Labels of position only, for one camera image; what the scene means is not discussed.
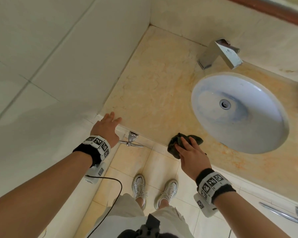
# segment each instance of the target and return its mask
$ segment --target black cable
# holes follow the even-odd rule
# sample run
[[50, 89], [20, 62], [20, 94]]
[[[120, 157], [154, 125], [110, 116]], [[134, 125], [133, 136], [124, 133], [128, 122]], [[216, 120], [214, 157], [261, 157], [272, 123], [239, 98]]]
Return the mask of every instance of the black cable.
[[90, 177], [90, 178], [99, 178], [99, 179], [108, 179], [108, 180], [116, 180], [120, 183], [121, 185], [121, 188], [120, 188], [120, 192], [119, 192], [119, 195], [117, 196], [117, 199], [115, 200], [115, 202], [112, 204], [110, 210], [107, 212], [107, 214], [105, 215], [105, 217], [102, 219], [102, 221], [98, 224], [98, 226], [96, 226], [95, 229], [93, 229], [93, 231], [86, 237], [86, 238], [89, 238], [91, 236], [91, 234], [93, 234], [93, 232], [99, 227], [99, 225], [104, 221], [104, 219], [107, 217], [107, 215], [109, 214], [109, 212], [111, 211], [111, 209], [114, 207], [114, 205], [116, 204], [116, 201], [118, 200], [119, 196], [120, 196], [120, 193], [121, 191], [123, 190], [123, 184], [117, 180], [117, 179], [114, 179], [114, 178], [109, 178], [109, 177], [98, 177], [98, 176], [89, 176], [89, 175], [86, 175], [87, 177]]

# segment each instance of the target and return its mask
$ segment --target sink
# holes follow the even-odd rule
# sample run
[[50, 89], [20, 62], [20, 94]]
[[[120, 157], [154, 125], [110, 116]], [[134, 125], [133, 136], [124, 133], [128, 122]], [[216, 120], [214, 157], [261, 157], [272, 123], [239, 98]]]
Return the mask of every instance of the sink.
[[191, 96], [195, 116], [218, 142], [261, 154], [280, 147], [289, 134], [287, 114], [263, 85], [235, 73], [200, 80]]

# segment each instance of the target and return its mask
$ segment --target white sneaker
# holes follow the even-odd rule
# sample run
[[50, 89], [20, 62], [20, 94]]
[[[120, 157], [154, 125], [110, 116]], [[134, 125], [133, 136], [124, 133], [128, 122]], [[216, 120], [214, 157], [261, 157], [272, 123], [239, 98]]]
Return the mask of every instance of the white sneaker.
[[166, 183], [165, 190], [161, 193], [158, 199], [154, 203], [154, 208], [159, 209], [160, 202], [163, 199], [166, 199], [169, 203], [170, 200], [176, 195], [178, 192], [178, 181], [173, 179]]
[[146, 197], [147, 197], [147, 191], [145, 191], [145, 178], [143, 175], [136, 175], [133, 179], [131, 188], [133, 192], [133, 197], [135, 199], [141, 197], [144, 200], [144, 204], [142, 205], [142, 209], [144, 210], [146, 207]]

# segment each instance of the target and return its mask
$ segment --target hand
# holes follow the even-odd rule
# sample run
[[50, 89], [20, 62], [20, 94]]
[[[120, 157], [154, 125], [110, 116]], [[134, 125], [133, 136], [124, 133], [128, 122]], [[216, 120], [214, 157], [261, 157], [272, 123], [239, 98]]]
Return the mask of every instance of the hand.
[[181, 148], [178, 144], [175, 144], [175, 148], [180, 153], [182, 170], [195, 181], [202, 170], [212, 167], [209, 158], [200, 149], [195, 139], [192, 137], [189, 137], [189, 139], [192, 146], [181, 137], [181, 141], [186, 150]]
[[119, 141], [119, 137], [115, 133], [115, 128], [122, 120], [121, 117], [114, 120], [114, 117], [114, 112], [111, 112], [110, 115], [105, 114], [104, 118], [100, 121], [97, 121], [91, 129], [91, 135], [102, 136], [107, 140], [111, 148], [114, 147]]

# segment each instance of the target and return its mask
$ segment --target marble countertop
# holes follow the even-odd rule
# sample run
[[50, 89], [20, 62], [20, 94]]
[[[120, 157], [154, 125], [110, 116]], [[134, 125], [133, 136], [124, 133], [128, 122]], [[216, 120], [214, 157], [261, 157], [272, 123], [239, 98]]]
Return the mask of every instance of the marble countertop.
[[[150, 26], [101, 114], [114, 111], [121, 125], [168, 145], [178, 132], [200, 136], [211, 163], [298, 202], [298, 83], [249, 63], [230, 70], [218, 58], [202, 70], [197, 57], [206, 47]], [[290, 134], [278, 149], [258, 155], [234, 151], [210, 136], [191, 106], [195, 84], [207, 75], [235, 72], [269, 89], [284, 106]]]

